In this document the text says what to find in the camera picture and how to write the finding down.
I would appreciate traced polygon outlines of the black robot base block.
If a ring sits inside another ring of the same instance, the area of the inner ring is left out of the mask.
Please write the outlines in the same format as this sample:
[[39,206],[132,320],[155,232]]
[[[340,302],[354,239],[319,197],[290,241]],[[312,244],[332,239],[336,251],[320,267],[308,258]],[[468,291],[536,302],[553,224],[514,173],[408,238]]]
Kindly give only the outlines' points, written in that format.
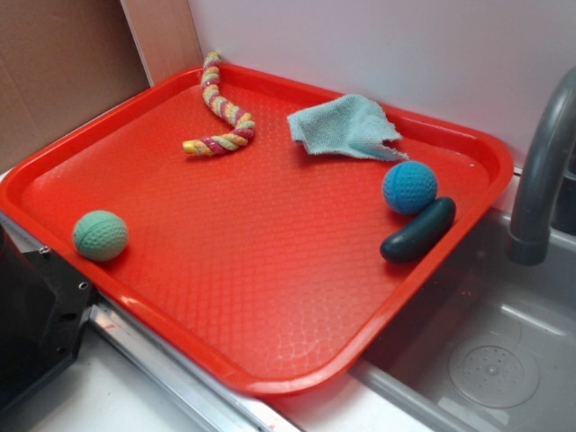
[[22,252],[1,230],[1,414],[72,365],[93,283],[55,252]]

